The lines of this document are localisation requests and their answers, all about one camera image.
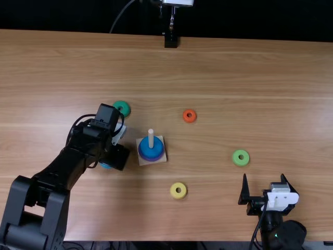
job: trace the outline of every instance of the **orange ring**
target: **orange ring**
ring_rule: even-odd
[[[194,122],[197,119],[197,114],[192,109],[187,109],[183,112],[183,119],[186,122]]]

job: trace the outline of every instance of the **teal ring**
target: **teal ring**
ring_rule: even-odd
[[[113,104],[113,107],[115,107],[117,110],[119,110],[120,113],[122,113],[124,115],[124,117],[129,116],[129,114],[131,113],[131,108],[127,102],[116,101]]]

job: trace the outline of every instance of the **yellow ring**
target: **yellow ring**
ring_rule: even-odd
[[[186,186],[184,184],[180,183],[180,182],[176,182],[176,183],[172,184],[172,186],[170,188],[170,194],[175,199],[182,199],[182,198],[184,198],[185,195],[186,195],[186,193],[187,193]]]

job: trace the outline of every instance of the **wooden table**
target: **wooden table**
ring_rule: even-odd
[[[132,109],[130,159],[81,176],[67,240],[249,241],[243,173],[253,195],[284,173],[300,193],[287,218],[308,241],[333,240],[333,44],[183,37],[164,49],[154,36],[1,30],[0,213],[13,179],[45,168],[77,117],[117,100]],[[135,139],[149,128],[168,162],[139,167]],[[231,160],[240,148],[243,168]],[[177,181],[181,201],[169,193]]]

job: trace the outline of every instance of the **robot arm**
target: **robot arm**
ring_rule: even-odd
[[[238,204],[246,205],[249,216],[258,216],[259,222],[252,236],[250,249],[260,228],[263,250],[300,250],[306,237],[306,228],[301,223],[288,220],[283,216],[295,208],[299,194],[281,174],[280,182],[271,182],[269,190],[263,190],[262,196],[250,196],[246,174]]]
[[[119,117],[122,123],[117,125]],[[20,250],[62,249],[70,190],[79,177],[98,162],[124,168],[130,151],[117,144],[125,132],[123,121],[117,109],[101,104],[94,119],[73,125],[65,148],[48,167],[32,178],[16,178],[0,226],[1,245]],[[45,208],[44,216],[24,211],[25,206],[35,205]]]

